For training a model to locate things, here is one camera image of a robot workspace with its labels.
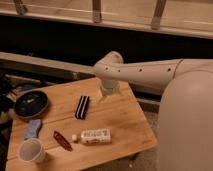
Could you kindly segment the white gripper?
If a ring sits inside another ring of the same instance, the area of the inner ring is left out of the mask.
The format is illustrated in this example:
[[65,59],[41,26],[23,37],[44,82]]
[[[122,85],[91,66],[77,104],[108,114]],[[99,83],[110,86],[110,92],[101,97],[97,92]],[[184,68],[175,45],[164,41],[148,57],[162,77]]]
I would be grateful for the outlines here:
[[102,94],[98,100],[97,103],[100,103],[104,100],[105,96],[112,95],[119,92],[119,83],[116,80],[110,80],[110,79],[102,79],[100,89]]

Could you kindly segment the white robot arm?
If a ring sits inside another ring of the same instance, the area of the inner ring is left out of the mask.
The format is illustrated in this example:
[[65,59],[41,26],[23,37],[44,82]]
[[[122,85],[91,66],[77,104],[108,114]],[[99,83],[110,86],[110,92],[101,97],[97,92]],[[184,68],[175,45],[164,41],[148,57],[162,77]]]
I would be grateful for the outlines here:
[[213,171],[213,59],[126,64],[112,51],[94,73],[105,95],[122,80],[161,97],[158,171]]

